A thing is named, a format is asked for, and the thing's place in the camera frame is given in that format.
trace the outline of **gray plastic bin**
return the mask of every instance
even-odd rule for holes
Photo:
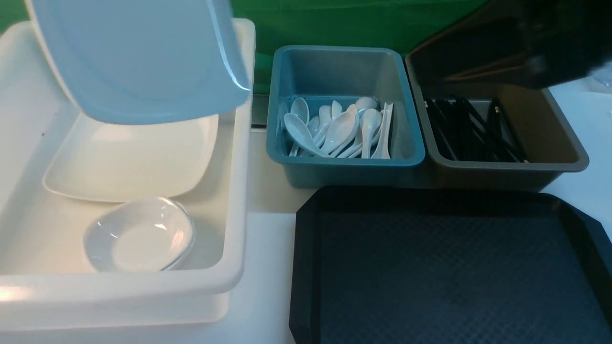
[[[470,84],[421,87],[409,56],[406,68],[419,114],[433,184],[439,188],[540,191],[565,172],[580,172],[589,157],[550,91],[507,84]],[[444,158],[438,151],[425,98],[448,98],[451,94],[471,102],[498,97],[510,125],[530,163],[461,162]]]
[[[283,117],[296,97],[311,114],[333,100],[346,109],[359,97],[394,104],[391,159],[290,157]],[[297,188],[327,185],[411,185],[411,169],[425,158],[412,93],[400,55],[381,48],[288,46],[276,51],[267,119],[267,153]]]

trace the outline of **white plate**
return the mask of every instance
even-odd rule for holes
[[[156,272],[176,267],[193,244],[187,211],[164,197],[117,206],[95,219],[83,237],[99,272]]]
[[[125,202],[193,189],[211,161],[218,116],[156,125],[74,123],[43,179],[59,195]]]

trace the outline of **white plastic bin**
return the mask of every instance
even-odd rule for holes
[[[253,82],[255,27],[234,20]],[[181,270],[95,273],[82,248],[87,224],[115,204],[77,201],[42,185],[77,116],[30,22],[0,37],[0,331],[206,323],[221,319],[244,267],[251,97],[221,114],[201,182],[176,198],[197,242]]]

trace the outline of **tray rim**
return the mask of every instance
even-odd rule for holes
[[[364,203],[357,195],[368,195],[377,199],[384,195],[392,199],[395,206],[389,208],[388,204]],[[453,189],[396,189],[387,187],[324,187],[315,194],[298,210],[296,215],[296,234],[294,240],[294,264],[291,283],[291,307],[289,309],[289,329],[296,343],[319,343],[321,336],[320,319],[320,270],[321,261],[317,259],[320,255],[321,240],[320,213],[341,212],[345,214],[376,213],[384,214],[397,212],[405,205],[401,200],[419,200],[422,203],[423,196],[429,194],[438,198],[462,198],[463,195],[481,197],[489,205],[501,200],[512,201],[523,197],[530,203],[539,203],[551,206],[554,213],[565,217],[565,221],[577,223],[578,230],[567,230],[565,234],[577,261],[585,274],[591,290],[600,306],[602,315],[606,319],[612,331],[612,242],[605,232],[602,224],[588,216],[581,210],[573,207],[564,200],[547,193],[531,192],[504,192],[494,190],[453,190]],[[342,195],[346,202],[332,201],[335,196]],[[327,200],[326,208],[322,209],[318,200]],[[457,207],[445,210],[456,212],[449,215],[459,215],[465,209],[479,208],[467,203],[458,203]]]

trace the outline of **light blue plate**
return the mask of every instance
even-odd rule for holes
[[[183,121],[249,95],[227,0],[27,2],[65,91],[98,121]]]

